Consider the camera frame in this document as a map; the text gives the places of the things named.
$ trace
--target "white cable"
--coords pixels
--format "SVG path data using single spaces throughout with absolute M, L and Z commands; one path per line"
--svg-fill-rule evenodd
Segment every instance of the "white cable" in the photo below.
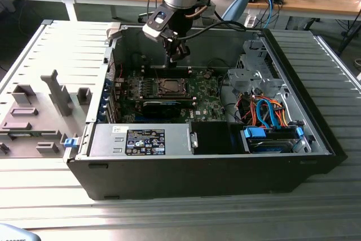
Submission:
M 357 66 L 357 67 L 361 67 L 361 59 L 355 59 L 355 60 L 354 60 L 354 64 L 355 64 L 355 66 Z

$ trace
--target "power supply label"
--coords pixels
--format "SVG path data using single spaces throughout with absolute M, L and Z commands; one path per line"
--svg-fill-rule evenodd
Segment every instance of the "power supply label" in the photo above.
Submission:
M 128 130 L 126 155 L 165 155 L 164 129 Z

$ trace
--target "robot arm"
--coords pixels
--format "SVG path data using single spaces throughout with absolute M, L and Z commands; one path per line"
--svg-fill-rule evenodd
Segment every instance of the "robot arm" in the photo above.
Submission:
M 143 31 L 148 38 L 156 42 L 163 40 L 167 67 L 190 54 L 185 42 L 177 41 L 176 37 L 186 35 L 192 28 L 193 19 L 201 13 L 195 13 L 196 9 L 204 7 L 205 0 L 163 0 L 144 25 Z
M 237 6 L 237 14 L 242 14 L 249 0 L 244 0 L 243 6 Z M 232 6 L 239 0 L 217 0 L 219 6 L 224 4 Z M 163 41 L 167 60 L 165 67 L 175 66 L 178 60 L 184 59 L 190 54 L 184 39 L 187 32 L 192 28 L 193 20 L 198 18 L 209 5 L 209 0 L 163 0 L 158 9 L 149 17 L 143 27 L 144 34 L 156 41 Z

